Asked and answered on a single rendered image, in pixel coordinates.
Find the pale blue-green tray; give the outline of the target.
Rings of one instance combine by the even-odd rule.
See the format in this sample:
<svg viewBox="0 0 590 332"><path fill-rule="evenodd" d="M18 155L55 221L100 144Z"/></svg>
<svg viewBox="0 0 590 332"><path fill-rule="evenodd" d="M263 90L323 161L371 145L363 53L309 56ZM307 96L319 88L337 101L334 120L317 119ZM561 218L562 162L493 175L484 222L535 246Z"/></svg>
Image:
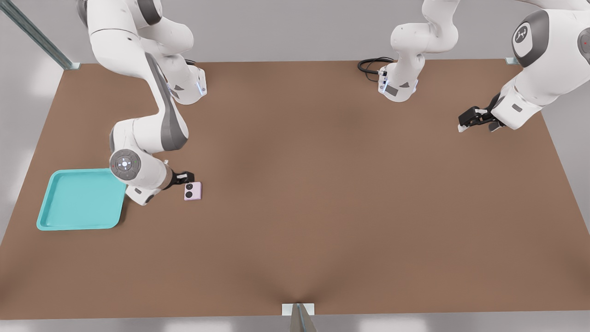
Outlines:
<svg viewBox="0 0 590 332"><path fill-rule="evenodd" d="M57 170L47 184L36 221L41 231L115 227L127 186L108 168Z"/></svg>

